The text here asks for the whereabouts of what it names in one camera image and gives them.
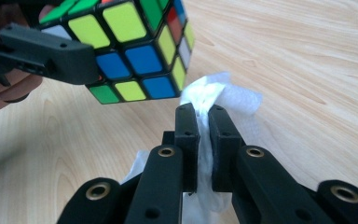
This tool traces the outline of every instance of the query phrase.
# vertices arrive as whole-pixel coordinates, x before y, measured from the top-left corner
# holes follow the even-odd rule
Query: rubik's cube
[[[101,104],[179,97],[194,36],[181,0],[65,0],[42,32],[92,45]]]

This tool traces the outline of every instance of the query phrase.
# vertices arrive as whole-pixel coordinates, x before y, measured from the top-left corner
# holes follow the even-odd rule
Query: black mechanical arm
[[[232,192],[240,223],[358,223],[358,188],[327,180],[316,192],[298,184],[273,155],[247,146],[227,111],[209,111],[212,188]],[[192,104],[176,109],[175,131],[163,134],[144,171],[119,185],[109,178],[85,183],[58,223],[181,223],[182,194],[197,192],[200,135]]]
[[[34,27],[39,23],[38,16],[44,5],[60,2],[62,0],[0,0],[0,6],[19,4],[28,24]],[[0,30],[0,83],[3,86],[10,86],[6,74],[14,68],[75,85],[91,84],[99,79],[92,46],[12,23]]]

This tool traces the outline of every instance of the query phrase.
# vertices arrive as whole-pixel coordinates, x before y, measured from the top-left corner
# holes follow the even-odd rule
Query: wood grain
[[[197,38],[187,83],[230,72],[264,96],[251,120],[230,112],[245,141],[311,189],[358,187],[358,0],[184,2]],[[178,104],[99,105],[84,87],[45,79],[0,111],[0,223],[54,223],[84,182],[121,180],[138,150],[173,130]],[[232,208],[218,223],[238,223]]]

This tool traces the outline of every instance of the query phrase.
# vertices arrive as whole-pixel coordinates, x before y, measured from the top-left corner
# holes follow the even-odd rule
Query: human hand
[[[45,6],[40,12],[39,19],[43,18],[53,9],[53,6]],[[26,25],[20,7],[17,4],[3,5],[0,7],[0,28],[11,23]],[[7,106],[9,101],[15,101],[34,90],[42,83],[42,77],[24,73],[21,70],[13,69],[6,74],[10,87],[0,84],[0,109]]]

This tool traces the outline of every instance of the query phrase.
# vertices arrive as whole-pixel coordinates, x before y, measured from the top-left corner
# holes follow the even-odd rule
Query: metal screw hole
[[[175,154],[175,151],[170,147],[162,148],[158,151],[159,156],[161,157],[171,157]]]
[[[351,189],[342,186],[333,186],[331,187],[331,192],[344,202],[358,203],[358,194]]]
[[[251,157],[264,157],[264,152],[258,148],[248,148],[246,153]]]
[[[97,201],[104,198],[106,195],[109,194],[109,192],[110,184],[106,182],[101,182],[91,186],[86,192],[86,197],[89,200]]]

